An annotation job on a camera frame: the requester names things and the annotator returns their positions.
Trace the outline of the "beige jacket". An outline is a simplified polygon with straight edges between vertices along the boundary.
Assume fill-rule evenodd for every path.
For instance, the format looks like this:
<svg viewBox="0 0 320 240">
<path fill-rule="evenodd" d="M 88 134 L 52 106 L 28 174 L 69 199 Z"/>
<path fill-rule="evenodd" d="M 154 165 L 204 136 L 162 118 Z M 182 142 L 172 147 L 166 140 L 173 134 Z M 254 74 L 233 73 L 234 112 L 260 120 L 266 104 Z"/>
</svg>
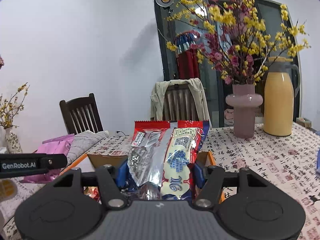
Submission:
<svg viewBox="0 0 320 240">
<path fill-rule="evenodd" d="M 210 121 L 210 114 L 207 106 L 207 99 L 204 92 L 202 82 L 199 78 L 191 78 L 187 80 L 170 80 L 156 82 L 155 86 L 151 92 L 151 109 L 150 109 L 150 118 L 151 120 L 162 121 L 163 119 L 163 109 L 164 109 L 164 100 L 165 93 L 170 86 L 174 85 L 187 85 L 193 100 L 195 102 L 195 108 L 197 116 L 200 121 L 209 121 L 209 126 L 212 128 L 212 123 Z"/>
</svg>

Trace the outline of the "yellow twig branches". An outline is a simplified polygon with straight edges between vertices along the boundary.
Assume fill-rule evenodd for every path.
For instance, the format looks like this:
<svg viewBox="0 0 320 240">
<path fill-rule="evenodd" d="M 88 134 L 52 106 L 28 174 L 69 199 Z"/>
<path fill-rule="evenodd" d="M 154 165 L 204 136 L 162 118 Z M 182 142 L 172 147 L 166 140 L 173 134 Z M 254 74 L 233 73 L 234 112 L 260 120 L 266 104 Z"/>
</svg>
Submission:
<svg viewBox="0 0 320 240">
<path fill-rule="evenodd" d="M 1 94 L 0 118 L 1 127 L 4 129 L 17 127 L 14 125 L 14 117 L 24 110 L 24 101 L 28 95 L 29 85 L 25 84 L 18 87 L 17 91 L 9 98 Z"/>
</svg>

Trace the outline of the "red blue white snack packet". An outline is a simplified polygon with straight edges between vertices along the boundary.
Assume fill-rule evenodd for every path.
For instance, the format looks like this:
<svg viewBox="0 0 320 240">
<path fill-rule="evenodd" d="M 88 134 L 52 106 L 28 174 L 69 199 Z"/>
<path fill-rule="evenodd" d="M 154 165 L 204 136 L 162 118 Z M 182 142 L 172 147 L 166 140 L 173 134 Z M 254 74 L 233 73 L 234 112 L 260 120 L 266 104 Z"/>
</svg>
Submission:
<svg viewBox="0 0 320 240">
<path fill-rule="evenodd" d="M 127 159 L 132 194 L 142 200 L 191 201 L 191 169 L 208 130 L 208 121 L 136 121 Z"/>
</svg>

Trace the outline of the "dark wooden chair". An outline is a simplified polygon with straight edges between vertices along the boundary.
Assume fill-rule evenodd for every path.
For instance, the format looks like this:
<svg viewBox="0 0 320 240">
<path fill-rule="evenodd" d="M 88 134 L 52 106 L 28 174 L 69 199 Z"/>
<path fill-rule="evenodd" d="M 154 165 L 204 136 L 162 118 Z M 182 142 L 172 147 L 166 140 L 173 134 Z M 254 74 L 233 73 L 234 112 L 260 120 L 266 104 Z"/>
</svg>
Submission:
<svg viewBox="0 0 320 240">
<path fill-rule="evenodd" d="M 69 101 L 61 100 L 59 106 L 68 134 L 103 131 L 93 93 Z"/>
</svg>

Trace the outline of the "pink glass vase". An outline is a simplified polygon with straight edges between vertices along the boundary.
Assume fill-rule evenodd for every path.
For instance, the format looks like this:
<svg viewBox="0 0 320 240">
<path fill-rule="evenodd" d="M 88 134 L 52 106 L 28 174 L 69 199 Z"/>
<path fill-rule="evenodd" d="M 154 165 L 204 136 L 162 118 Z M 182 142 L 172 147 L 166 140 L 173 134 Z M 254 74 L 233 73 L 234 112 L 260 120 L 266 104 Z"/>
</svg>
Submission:
<svg viewBox="0 0 320 240">
<path fill-rule="evenodd" d="M 226 103 L 234 108 L 233 132 L 238 138 L 249 139 L 254 135 L 255 110 L 262 105 L 263 97 L 255 92 L 253 84 L 232 85 L 233 94 Z"/>
</svg>

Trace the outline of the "wooden chair with jacket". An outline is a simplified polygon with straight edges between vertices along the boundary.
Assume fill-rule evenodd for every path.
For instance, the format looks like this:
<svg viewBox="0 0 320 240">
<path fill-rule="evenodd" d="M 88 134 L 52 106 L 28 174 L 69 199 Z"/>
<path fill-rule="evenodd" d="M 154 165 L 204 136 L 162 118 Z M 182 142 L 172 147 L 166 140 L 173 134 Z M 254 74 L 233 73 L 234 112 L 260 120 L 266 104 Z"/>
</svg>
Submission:
<svg viewBox="0 0 320 240">
<path fill-rule="evenodd" d="M 164 96 L 163 121 L 199 121 L 188 84 L 169 86 Z"/>
</svg>

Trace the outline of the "red orange cardboard box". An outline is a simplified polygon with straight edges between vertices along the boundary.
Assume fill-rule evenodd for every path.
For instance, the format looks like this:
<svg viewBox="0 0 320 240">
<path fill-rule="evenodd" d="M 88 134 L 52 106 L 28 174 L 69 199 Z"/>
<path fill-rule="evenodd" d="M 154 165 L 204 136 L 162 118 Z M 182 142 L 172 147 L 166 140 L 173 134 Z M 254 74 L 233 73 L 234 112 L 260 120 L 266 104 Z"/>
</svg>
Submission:
<svg viewBox="0 0 320 240">
<path fill-rule="evenodd" d="M 64 172 L 71 168 L 80 168 L 88 160 L 96 168 L 110 165 L 111 176 L 116 182 L 117 167 L 125 160 L 130 172 L 130 183 L 123 194 L 130 198 L 145 200 L 188 200 L 192 201 L 200 191 L 193 175 L 193 166 L 199 160 L 206 167 L 206 182 L 209 166 L 214 166 L 212 152 L 194 152 L 193 150 L 159 150 L 158 148 L 132 148 L 127 155 L 83 154 Z"/>
</svg>

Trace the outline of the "patterned folded cloth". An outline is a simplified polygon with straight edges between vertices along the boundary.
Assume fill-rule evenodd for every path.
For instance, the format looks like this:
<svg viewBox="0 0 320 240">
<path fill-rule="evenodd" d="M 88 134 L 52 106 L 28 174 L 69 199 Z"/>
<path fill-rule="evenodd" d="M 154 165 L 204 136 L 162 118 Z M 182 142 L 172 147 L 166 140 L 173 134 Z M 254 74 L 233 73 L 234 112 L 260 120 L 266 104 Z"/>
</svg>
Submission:
<svg viewBox="0 0 320 240">
<path fill-rule="evenodd" d="M 70 165 L 80 155 L 107 136 L 107 132 L 93 133 L 87 131 L 77 134 L 67 154 L 67 164 Z M 44 187 L 44 184 L 21 183 L 21 180 L 21 178 L 1 180 L 1 220 L 3 223 L 7 223 L 14 216 L 21 202 Z"/>
</svg>

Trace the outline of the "blue white plastic bag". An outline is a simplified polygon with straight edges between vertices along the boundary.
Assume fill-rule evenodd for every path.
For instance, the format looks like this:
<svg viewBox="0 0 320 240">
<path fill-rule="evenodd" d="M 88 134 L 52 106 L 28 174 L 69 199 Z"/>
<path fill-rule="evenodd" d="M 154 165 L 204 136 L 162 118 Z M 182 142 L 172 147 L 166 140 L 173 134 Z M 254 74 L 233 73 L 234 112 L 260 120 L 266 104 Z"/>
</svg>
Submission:
<svg viewBox="0 0 320 240">
<path fill-rule="evenodd" d="M 320 175 L 320 150 L 317 153 L 316 174 Z"/>
</svg>

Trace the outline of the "calligraphy tablecloth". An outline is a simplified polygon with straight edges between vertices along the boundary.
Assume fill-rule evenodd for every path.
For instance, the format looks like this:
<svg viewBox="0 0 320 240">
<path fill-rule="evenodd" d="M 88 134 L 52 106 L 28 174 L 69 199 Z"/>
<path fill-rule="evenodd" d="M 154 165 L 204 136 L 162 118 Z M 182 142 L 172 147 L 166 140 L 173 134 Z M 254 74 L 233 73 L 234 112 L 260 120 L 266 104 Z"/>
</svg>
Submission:
<svg viewBox="0 0 320 240">
<path fill-rule="evenodd" d="M 88 154 L 127 155 L 132 136 L 100 140 Z M 261 125 L 249 139 L 237 138 L 231 128 L 208 130 L 199 152 L 212 152 L 225 174 L 249 168 L 293 198 L 303 211 L 293 211 L 289 224 L 302 221 L 299 239 L 319 239 L 319 175 L 316 174 L 319 136 L 294 124 L 287 137 L 271 136 Z"/>
</svg>

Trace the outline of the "red blue hanging garment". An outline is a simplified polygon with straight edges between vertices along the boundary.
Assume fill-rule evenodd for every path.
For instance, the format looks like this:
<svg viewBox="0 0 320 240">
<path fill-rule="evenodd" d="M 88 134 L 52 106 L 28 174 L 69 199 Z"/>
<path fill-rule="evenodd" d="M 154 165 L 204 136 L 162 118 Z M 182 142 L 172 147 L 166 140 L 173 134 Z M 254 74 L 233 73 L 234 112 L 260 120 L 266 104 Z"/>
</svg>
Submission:
<svg viewBox="0 0 320 240">
<path fill-rule="evenodd" d="M 196 40 L 200 37 L 197 31 L 190 30 L 178 34 L 174 39 L 177 47 L 177 71 L 179 79 L 200 78 L 197 59 Z"/>
</svg>

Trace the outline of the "yellow thermos jug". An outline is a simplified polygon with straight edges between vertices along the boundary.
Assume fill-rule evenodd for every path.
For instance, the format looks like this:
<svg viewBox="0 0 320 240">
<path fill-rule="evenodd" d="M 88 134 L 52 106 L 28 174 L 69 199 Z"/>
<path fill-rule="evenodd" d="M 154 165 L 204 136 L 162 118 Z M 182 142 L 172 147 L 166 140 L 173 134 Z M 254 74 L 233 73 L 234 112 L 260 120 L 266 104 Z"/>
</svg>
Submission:
<svg viewBox="0 0 320 240">
<path fill-rule="evenodd" d="M 264 132 L 276 137 L 292 133 L 294 99 L 300 89 L 300 72 L 293 59 L 270 56 L 264 89 Z"/>
</svg>

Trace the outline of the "floral ceramic vase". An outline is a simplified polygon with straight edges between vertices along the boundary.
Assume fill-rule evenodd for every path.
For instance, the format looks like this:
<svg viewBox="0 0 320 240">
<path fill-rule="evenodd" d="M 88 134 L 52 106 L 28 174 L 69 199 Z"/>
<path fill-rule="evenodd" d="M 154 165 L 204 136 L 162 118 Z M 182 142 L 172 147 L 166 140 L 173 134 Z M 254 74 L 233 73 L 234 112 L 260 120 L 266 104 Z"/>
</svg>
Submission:
<svg viewBox="0 0 320 240">
<path fill-rule="evenodd" d="M 12 127 L 5 129 L 5 141 L 9 153 L 23 153 L 17 134 Z"/>
</svg>

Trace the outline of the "yellow and red flower branches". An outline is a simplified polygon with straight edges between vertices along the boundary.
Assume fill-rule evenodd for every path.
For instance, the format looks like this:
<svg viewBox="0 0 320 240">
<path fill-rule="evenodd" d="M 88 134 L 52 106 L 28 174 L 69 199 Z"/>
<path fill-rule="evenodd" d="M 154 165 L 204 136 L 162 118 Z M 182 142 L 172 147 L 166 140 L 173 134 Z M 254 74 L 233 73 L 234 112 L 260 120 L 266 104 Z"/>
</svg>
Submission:
<svg viewBox="0 0 320 240">
<path fill-rule="evenodd" d="M 169 22 L 180 21 L 204 30 L 204 41 L 192 43 L 198 63 L 207 61 L 220 72 L 226 84 L 255 85 L 268 71 L 271 53 L 294 58 L 311 46 L 306 38 L 295 42 L 298 35 L 305 37 L 305 25 L 289 27 L 287 6 L 280 5 L 280 31 L 267 33 L 265 20 L 259 18 L 255 0 L 171 0 L 182 10 L 168 16 Z"/>
</svg>

